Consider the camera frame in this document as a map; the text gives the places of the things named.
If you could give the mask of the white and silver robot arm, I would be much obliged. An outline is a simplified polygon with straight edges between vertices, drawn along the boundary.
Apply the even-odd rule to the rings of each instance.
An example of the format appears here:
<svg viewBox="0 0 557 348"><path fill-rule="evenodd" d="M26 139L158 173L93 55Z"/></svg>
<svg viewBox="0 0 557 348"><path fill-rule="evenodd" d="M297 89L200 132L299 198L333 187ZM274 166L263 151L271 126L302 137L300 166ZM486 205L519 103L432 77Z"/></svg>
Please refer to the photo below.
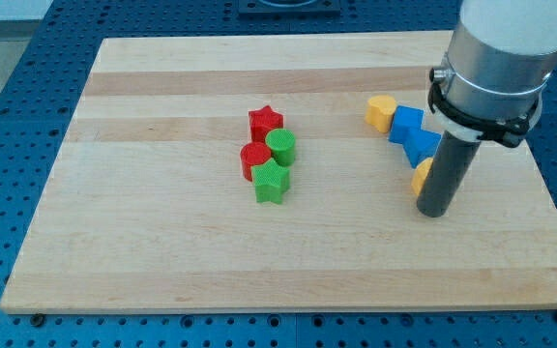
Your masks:
<svg viewBox="0 0 557 348"><path fill-rule="evenodd" d="M478 120L534 126L557 64L557 0L465 0L444 59L445 100Z"/></svg>

